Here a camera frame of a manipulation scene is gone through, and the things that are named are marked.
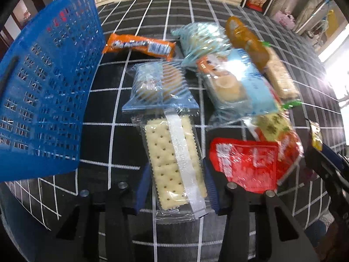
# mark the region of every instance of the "checkered tablecloth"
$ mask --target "checkered tablecloth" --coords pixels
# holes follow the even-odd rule
[[[171,40],[171,30],[190,22],[216,22],[224,26],[235,15],[268,41],[286,65],[301,92],[302,105],[290,113],[291,122],[307,149],[309,118],[320,124],[324,142],[337,152],[345,150],[342,116],[333,89],[326,80],[324,68],[305,40],[268,17],[254,11],[214,0],[129,0],[102,6],[99,18],[107,41],[112,32],[137,34]],[[176,57],[182,58],[180,48]],[[84,117],[79,169],[66,175],[7,182],[23,206],[47,228],[54,226],[67,201],[79,190],[106,190],[113,182],[127,181],[147,162],[141,135],[130,117],[121,113],[130,98],[133,83],[131,67],[150,58],[138,52],[122,51],[104,55],[97,69]],[[243,123],[231,128],[207,131],[213,105],[194,73],[186,79],[200,116],[194,119],[202,153],[216,136],[253,140]],[[307,227],[327,211],[329,196],[320,178],[310,181],[304,159],[278,195],[292,214]],[[225,217],[210,213],[195,222],[159,225],[154,220],[155,199],[148,194],[145,209],[130,217],[130,231],[137,261],[216,261],[221,248]],[[250,256],[254,254],[254,224],[251,215]],[[105,260],[104,227],[100,229],[100,256]]]

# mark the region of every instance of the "basket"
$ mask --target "basket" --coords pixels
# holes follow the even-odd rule
[[[94,0],[56,0],[0,63],[0,181],[73,171],[105,45]]]

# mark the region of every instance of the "yellow sticker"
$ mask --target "yellow sticker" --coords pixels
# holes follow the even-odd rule
[[[311,133],[311,145],[318,151],[322,151],[322,134],[320,125],[316,122],[309,121]]]

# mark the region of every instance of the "screw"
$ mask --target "screw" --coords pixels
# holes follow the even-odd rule
[[[81,190],[80,191],[80,196],[81,197],[87,197],[90,194],[88,190]]]
[[[235,189],[238,185],[235,182],[228,182],[226,186],[229,189]]]
[[[118,187],[119,189],[126,189],[128,187],[128,184],[125,181],[121,181],[118,183]]]
[[[275,196],[275,193],[274,193],[273,190],[267,190],[267,191],[265,192],[265,194],[266,194],[268,197],[270,197],[270,198],[273,198],[273,197]]]

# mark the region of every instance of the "light blue snack package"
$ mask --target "light blue snack package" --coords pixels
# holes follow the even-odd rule
[[[136,71],[130,100],[123,112],[164,110],[196,111],[198,103],[189,91],[179,62],[147,62],[133,67]]]
[[[245,117],[278,111],[273,88],[243,49],[212,53],[201,58],[198,76],[203,79],[216,108],[209,126],[225,126]],[[229,98],[236,101],[222,101]]]
[[[193,22],[172,31],[172,35],[179,38],[185,56],[182,66],[189,69],[195,69],[202,56],[232,48],[225,29],[215,22]]]

